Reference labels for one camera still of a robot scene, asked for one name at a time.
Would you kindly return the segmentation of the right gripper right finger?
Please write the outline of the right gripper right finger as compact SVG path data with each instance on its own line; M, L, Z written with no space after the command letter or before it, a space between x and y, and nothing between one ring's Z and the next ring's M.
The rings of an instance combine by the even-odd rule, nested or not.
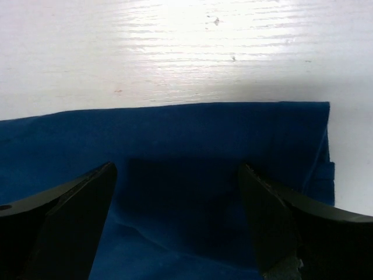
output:
M238 183L263 279L372 279L372 217L240 166Z

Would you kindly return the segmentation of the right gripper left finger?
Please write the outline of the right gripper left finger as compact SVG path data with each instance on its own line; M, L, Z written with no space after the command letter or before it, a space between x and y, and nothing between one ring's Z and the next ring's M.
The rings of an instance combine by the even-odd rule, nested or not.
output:
M116 181L108 162L1 205L1 279L88 279Z

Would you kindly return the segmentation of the blue t shirt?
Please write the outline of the blue t shirt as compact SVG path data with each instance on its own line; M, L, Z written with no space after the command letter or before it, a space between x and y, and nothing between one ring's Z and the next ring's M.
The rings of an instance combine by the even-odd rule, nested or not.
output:
M1 122L1 202L115 163L91 279L258 279L238 167L335 203L329 103L80 110Z

